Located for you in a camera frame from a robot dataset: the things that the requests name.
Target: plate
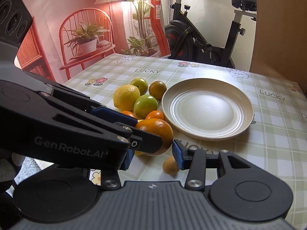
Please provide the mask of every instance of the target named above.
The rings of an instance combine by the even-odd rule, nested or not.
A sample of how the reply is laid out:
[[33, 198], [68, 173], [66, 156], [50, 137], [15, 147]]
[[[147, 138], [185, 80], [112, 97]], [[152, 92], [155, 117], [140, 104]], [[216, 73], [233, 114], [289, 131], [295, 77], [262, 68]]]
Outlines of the plate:
[[235, 86], [196, 78], [169, 88], [162, 98], [167, 120], [185, 134], [220, 141], [244, 132], [254, 117], [249, 98]]

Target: bike seat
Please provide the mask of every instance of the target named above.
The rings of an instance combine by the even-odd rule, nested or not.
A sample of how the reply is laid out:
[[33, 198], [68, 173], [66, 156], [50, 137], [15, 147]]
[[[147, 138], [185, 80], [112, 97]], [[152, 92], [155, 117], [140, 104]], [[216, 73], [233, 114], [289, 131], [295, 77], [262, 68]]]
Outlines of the bike seat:
[[246, 11], [257, 11], [257, 0], [231, 0], [232, 6]]

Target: green plaid pattern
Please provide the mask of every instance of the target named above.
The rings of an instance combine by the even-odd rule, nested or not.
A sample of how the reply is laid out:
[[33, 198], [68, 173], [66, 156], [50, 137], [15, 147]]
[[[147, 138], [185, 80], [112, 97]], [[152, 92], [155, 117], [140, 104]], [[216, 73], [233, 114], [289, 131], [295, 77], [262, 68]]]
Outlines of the green plaid pattern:
[[[213, 78], [238, 87], [251, 100], [255, 113], [253, 124], [244, 133], [227, 141], [211, 142], [194, 139], [173, 127], [174, 137], [182, 140], [187, 148], [196, 146], [208, 153], [228, 149], [283, 179], [294, 193], [286, 220], [297, 229], [307, 227], [307, 99], [297, 83], [177, 60], [137, 56], [128, 59], [123, 62], [126, 61], [123, 55], [112, 54], [65, 85], [110, 108], [114, 108], [115, 89], [129, 84], [135, 77], [142, 77], [149, 84], [161, 80], [168, 88], [190, 78]], [[101, 77], [108, 79], [101, 86], [85, 85], [90, 79]], [[180, 171], [176, 176], [162, 171], [163, 162], [171, 155], [169, 149], [155, 157], [134, 157], [128, 171], [119, 171], [121, 181], [179, 180], [184, 184], [188, 171]], [[208, 170], [206, 184], [216, 179], [216, 171]]]

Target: plate rim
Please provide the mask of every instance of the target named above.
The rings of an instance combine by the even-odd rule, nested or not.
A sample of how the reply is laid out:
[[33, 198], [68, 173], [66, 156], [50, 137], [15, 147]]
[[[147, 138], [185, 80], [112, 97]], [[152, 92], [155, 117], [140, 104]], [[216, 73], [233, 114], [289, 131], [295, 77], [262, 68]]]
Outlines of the plate rim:
[[[248, 125], [242, 129], [241, 131], [239, 131], [238, 133], [234, 134], [234, 135], [231, 135], [231, 136], [226, 136], [226, 137], [204, 137], [202, 135], [199, 135], [199, 134], [192, 134], [192, 133], [189, 133], [187, 132], [184, 128], [182, 128], [181, 126], [177, 125], [173, 120], [171, 120], [167, 114], [165, 113], [165, 109], [164, 109], [164, 106], [163, 106], [163, 100], [164, 100], [164, 97], [166, 95], [166, 93], [169, 91], [169, 89], [171, 89], [173, 86], [179, 84], [179, 83], [182, 83], [182, 82], [186, 82], [188, 80], [216, 80], [216, 81], [219, 81], [219, 82], [223, 82], [223, 83], [226, 83], [230, 86], [233, 86], [235, 89], [239, 90], [240, 92], [243, 93], [243, 95], [248, 99], [249, 103], [250, 103], [250, 106], [252, 108], [252, 114], [253, 114], [253, 117], [251, 118], [251, 121], [248, 123]], [[166, 119], [173, 125], [175, 126], [177, 129], [179, 129], [181, 132], [183, 132], [184, 134], [188, 135], [188, 136], [191, 136], [191, 137], [194, 137], [194, 138], [197, 138], [197, 139], [201, 139], [201, 140], [206, 140], [206, 141], [223, 141], [223, 140], [227, 140], [227, 139], [231, 139], [231, 138], [234, 138], [240, 134], [242, 134], [243, 132], [245, 132], [249, 126], [251, 125], [253, 119], [254, 119], [254, 114], [255, 114], [255, 111], [254, 111], [254, 106], [251, 102], [251, 100], [249, 99], [249, 97], [239, 88], [237, 88], [236, 86], [230, 84], [230, 83], [227, 83], [225, 81], [222, 81], [222, 80], [218, 80], [218, 79], [212, 79], [212, 78], [192, 78], [192, 79], [186, 79], [186, 80], [182, 80], [176, 84], [174, 84], [173, 86], [171, 86], [170, 88], [167, 89], [167, 91], [163, 94], [163, 97], [161, 99], [161, 105], [162, 105], [162, 111], [164, 113], [164, 116], [166, 117]]]

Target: stationary bicycle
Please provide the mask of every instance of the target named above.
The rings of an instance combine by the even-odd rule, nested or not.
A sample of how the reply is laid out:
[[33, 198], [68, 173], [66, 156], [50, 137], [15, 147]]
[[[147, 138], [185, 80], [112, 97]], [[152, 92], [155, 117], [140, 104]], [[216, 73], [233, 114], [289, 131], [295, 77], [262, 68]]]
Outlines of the stationary bicycle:
[[235, 17], [231, 23], [225, 48], [214, 47], [206, 41], [198, 29], [187, 18], [188, 10], [181, 11], [181, 0], [176, 0], [170, 6], [174, 9], [173, 20], [165, 27], [165, 34], [171, 50], [170, 59], [199, 62], [222, 67], [235, 68], [231, 54], [238, 34], [244, 35], [245, 29], [241, 28], [242, 16], [249, 16], [256, 21], [257, 14], [247, 11], [257, 11], [257, 0], [231, 0], [232, 6], [240, 8], [235, 10]]

